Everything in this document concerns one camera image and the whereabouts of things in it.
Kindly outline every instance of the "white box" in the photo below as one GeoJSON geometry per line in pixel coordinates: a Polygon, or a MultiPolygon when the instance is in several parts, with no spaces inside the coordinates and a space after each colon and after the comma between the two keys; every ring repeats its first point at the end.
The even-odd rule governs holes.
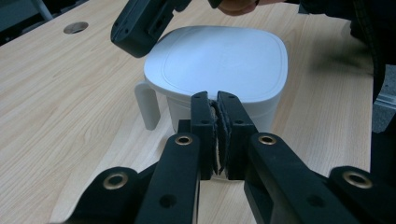
{"type": "Polygon", "coordinates": [[[207,91],[236,95],[259,132],[270,132],[288,74],[283,42],[263,30],[192,26],[164,36],[145,62],[146,80],[135,87],[146,127],[160,118],[155,91],[166,95],[174,130],[189,119],[191,96],[207,91]]]}

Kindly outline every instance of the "white lid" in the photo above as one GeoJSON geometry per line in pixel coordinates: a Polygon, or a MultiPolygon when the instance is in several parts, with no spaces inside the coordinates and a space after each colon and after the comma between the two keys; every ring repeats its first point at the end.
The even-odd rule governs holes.
{"type": "Polygon", "coordinates": [[[258,103],[281,93],[288,58],[283,42],[268,32],[192,26],[164,36],[144,71],[151,88],[181,101],[189,102],[200,91],[210,99],[227,91],[242,103],[258,103]]]}

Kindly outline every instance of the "black plastic part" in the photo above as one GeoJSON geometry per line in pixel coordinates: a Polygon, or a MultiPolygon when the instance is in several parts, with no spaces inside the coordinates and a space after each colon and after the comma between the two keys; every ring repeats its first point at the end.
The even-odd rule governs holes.
{"type": "Polygon", "coordinates": [[[248,141],[257,129],[238,97],[228,92],[219,91],[217,115],[220,170],[230,180],[244,180],[248,141]]]}
{"type": "Polygon", "coordinates": [[[355,167],[332,169],[329,187],[361,223],[396,223],[396,190],[355,167]]]}
{"type": "Polygon", "coordinates": [[[196,223],[200,140],[177,133],[166,142],[135,223],[196,223]]]}
{"type": "Polygon", "coordinates": [[[396,114],[382,133],[372,133],[370,173],[396,189],[396,114]]]}
{"type": "Polygon", "coordinates": [[[244,191],[256,223],[271,223],[274,202],[251,164],[247,168],[244,191]]]}
{"type": "Polygon", "coordinates": [[[262,194],[265,195],[267,190],[270,202],[274,203],[271,213],[260,211],[271,204],[257,204],[249,196],[257,193],[248,190],[250,206],[260,211],[252,210],[256,219],[271,220],[271,223],[359,223],[278,136],[253,134],[248,156],[257,175],[249,173],[246,182],[263,183],[262,194]]]}
{"type": "Polygon", "coordinates": [[[209,4],[212,8],[216,8],[220,5],[222,0],[209,0],[209,4]]]}
{"type": "Polygon", "coordinates": [[[66,223],[133,223],[141,202],[138,182],[137,172],[129,168],[103,171],[84,191],[66,223]]]}
{"type": "Polygon", "coordinates": [[[287,0],[284,3],[290,3],[290,4],[300,4],[300,0],[287,0]]]}
{"type": "Polygon", "coordinates": [[[191,120],[180,119],[178,121],[177,132],[178,133],[189,133],[191,131],[191,120]]]}
{"type": "Polygon", "coordinates": [[[210,107],[207,92],[191,97],[191,133],[201,140],[201,179],[210,180],[213,171],[218,172],[216,157],[215,118],[210,107]]]}
{"type": "Polygon", "coordinates": [[[111,29],[111,41],[136,58],[148,54],[173,18],[191,0],[130,0],[111,29]]]}
{"type": "Polygon", "coordinates": [[[143,200],[143,197],[146,195],[146,191],[149,187],[149,182],[151,181],[152,175],[154,174],[155,168],[157,167],[157,162],[154,164],[150,165],[148,168],[140,172],[138,176],[138,193],[139,193],[139,206],[141,204],[141,201],[143,200]]]}

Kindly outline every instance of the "gray floor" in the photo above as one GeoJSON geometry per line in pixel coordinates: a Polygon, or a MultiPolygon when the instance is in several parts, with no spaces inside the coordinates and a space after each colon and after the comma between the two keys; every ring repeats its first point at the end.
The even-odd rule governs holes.
{"type": "MultiPolygon", "coordinates": [[[[391,94],[396,96],[396,65],[387,65],[387,73],[385,82],[382,86],[381,93],[391,94]]],[[[373,105],[373,132],[383,132],[396,111],[380,105],[373,105]]]]}

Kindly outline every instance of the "wooden table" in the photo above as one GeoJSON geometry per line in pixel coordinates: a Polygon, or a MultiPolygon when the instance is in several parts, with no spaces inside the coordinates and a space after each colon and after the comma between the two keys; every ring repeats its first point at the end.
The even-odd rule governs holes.
{"type": "MultiPolygon", "coordinates": [[[[0,223],[60,222],[102,171],[140,172],[157,161],[173,134],[162,119],[144,128],[134,85],[145,59],[110,42],[126,0],[92,0],[0,48],[0,223]],[[80,33],[67,25],[85,21],[80,33]]],[[[273,133],[316,172],[334,166],[368,169],[372,66],[366,47],[346,21],[298,15],[277,4],[232,18],[195,0],[168,31],[189,25],[263,29],[278,35],[289,54],[289,77],[273,133]]],[[[200,223],[254,223],[243,182],[202,182],[200,223]]]]}

